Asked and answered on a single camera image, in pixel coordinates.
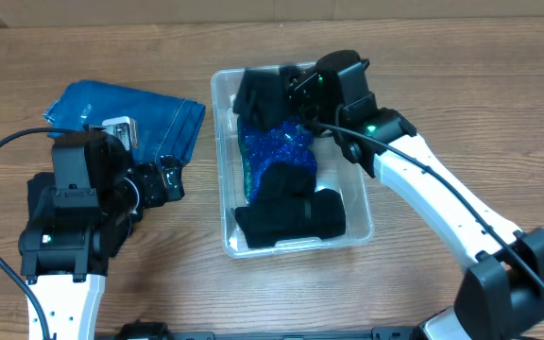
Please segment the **blue sparkly cloth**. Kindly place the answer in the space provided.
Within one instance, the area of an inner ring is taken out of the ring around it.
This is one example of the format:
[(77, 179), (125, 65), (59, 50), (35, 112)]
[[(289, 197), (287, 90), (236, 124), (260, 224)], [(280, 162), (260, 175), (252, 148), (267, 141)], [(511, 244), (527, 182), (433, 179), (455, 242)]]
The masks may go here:
[(247, 202), (315, 191), (314, 135), (300, 122), (287, 120), (261, 131), (239, 118), (237, 133)]

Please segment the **blue denim jeans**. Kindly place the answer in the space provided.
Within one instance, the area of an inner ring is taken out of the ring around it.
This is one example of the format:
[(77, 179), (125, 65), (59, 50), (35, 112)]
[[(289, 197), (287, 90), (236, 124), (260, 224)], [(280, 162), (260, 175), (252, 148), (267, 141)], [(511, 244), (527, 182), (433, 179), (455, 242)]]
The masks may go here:
[(159, 163), (162, 156), (172, 155), (186, 165), (205, 112), (204, 105), (190, 99), (80, 80), (66, 88), (43, 118), (54, 128), (82, 130), (126, 116), (137, 123), (139, 147), (133, 150), (137, 163)]

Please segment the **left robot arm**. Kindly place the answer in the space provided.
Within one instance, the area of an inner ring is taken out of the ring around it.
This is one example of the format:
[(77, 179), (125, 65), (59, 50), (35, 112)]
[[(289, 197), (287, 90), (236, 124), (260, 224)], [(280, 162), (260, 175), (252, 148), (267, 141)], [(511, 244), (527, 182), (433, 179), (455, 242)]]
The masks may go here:
[(30, 306), (32, 339), (92, 339), (109, 260), (146, 209), (183, 198), (182, 164), (165, 155), (137, 164), (117, 137), (102, 130), (64, 134), (52, 147), (53, 172), (19, 239), (21, 274), (39, 302)]

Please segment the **black garment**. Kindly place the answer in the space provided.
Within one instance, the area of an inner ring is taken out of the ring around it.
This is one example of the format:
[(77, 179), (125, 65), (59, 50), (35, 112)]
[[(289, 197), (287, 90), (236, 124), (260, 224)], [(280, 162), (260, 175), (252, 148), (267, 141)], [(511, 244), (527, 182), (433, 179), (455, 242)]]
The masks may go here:
[(315, 174), (302, 166), (276, 163), (261, 177), (256, 195), (234, 211), (251, 248), (273, 247), (279, 241), (341, 236), (347, 218), (341, 195), (315, 188)]

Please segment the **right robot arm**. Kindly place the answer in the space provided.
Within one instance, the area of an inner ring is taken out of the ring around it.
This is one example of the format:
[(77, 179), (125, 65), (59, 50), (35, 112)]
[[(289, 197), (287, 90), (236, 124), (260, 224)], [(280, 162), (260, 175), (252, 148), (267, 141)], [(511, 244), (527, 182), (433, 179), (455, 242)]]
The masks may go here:
[(367, 59), (332, 52), (281, 76), (291, 112), (332, 133), (343, 156), (392, 189), (446, 244), (464, 273), (451, 306), (399, 339), (517, 339), (544, 320), (544, 229), (525, 232), (483, 203), (397, 110), (378, 106)]

